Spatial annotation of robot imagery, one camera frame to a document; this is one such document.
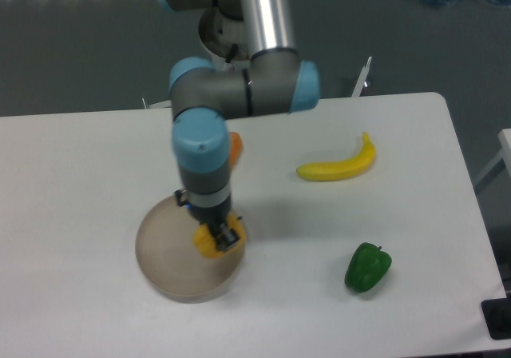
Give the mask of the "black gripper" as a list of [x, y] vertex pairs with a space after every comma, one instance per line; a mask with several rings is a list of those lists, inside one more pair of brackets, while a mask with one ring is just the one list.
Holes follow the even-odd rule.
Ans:
[[239, 234], [226, 222], [232, 209], [231, 191], [228, 188], [211, 194], [198, 194], [185, 188], [174, 192], [176, 204], [186, 207], [190, 215], [201, 224], [211, 226], [211, 234], [219, 252], [229, 252], [240, 241]]

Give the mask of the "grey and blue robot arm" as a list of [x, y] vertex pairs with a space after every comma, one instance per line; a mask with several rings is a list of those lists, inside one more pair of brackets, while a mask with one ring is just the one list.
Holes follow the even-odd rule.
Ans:
[[317, 106], [319, 72], [299, 57], [288, 0], [160, 0], [172, 10], [210, 9], [243, 23], [248, 66], [217, 70], [204, 58], [185, 58], [169, 75], [172, 150], [193, 218], [219, 252], [240, 243], [228, 223], [232, 208], [228, 119], [292, 113]]

